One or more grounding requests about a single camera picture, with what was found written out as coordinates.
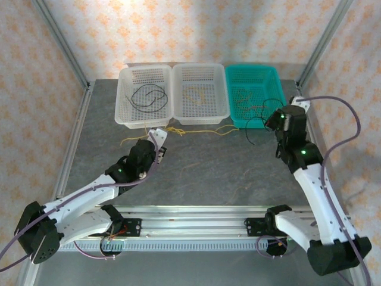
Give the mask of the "teal plastic basket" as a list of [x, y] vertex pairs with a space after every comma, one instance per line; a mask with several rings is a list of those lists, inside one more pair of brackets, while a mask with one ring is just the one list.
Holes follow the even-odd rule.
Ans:
[[238, 129], [263, 129], [266, 120], [286, 105], [277, 70], [271, 66], [226, 67], [230, 117]]

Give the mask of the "white plastic basket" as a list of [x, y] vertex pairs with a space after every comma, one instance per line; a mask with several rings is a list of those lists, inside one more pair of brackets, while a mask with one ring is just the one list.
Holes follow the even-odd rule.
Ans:
[[171, 67], [163, 64], [122, 69], [114, 120], [129, 129], [166, 126], [173, 117]]
[[230, 116], [221, 64], [176, 64], [171, 71], [173, 117], [181, 125], [218, 125]]

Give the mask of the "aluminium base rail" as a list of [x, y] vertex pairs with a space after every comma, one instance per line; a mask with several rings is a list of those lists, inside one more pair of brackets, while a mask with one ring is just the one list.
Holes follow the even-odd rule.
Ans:
[[42, 227], [57, 232], [61, 245], [88, 237], [102, 237], [113, 222], [123, 218], [142, 219], [140, 237], [168, 239], [212, 239], [248, 236], [244, 221], [265, 217], [264, 207], [248, 206], [142, 206], [114, 207], [104, 205], [90, 210], [72, 207], [54, 209], [38, 207], [31, 214], [33, 231]]

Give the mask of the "aluminium frame post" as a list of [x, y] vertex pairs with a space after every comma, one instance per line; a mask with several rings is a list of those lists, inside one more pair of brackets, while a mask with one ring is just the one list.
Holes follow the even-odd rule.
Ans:
[[340, 26], [342, 20], [347, 14], [349, 8], [351, 7], [354, 0], [340, 0], [338, 6], [336, 7], [334, 13], [332, 14], [323, 34], [321, 35], [319, 41], [317, 42], [314, 51], [312, 52], [307, 65], [303, 69], [300, 78], [295, 81], [298, 90], [302, 90], [304, 86], [307, 85], [309, 79], [311, 78], [315, 67], [317, 66], [321, 56], [325, 52], [328, 44], [336, 33], [338, 27]]
[[67, 60], [69, 66], [71, 67], [76, 79], [79, 81], [80, 85], [84, 88], [89, 86], [89, 82], [79, 65], [79, 62], [74, 56], [68, 42], [65, 39], [65, 36], [61, 29], [59, 28], [57, 22], [54, 19], [50, 9], [48, 8], [45, 0], [31, 0], [31, 3], [36, 8], [36, 11], [41, 16], [42, 20], [48, 27], [51, 35], [56, 41], [59, 49], [62, 51], [65, 59]]

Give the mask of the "aluminium frame bar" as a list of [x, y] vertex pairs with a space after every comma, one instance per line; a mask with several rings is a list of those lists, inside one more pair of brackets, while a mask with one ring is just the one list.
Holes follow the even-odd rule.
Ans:
[[15, 286], [34, 286], [38, 268], [37, 265], [32, 263], [23, 263]]

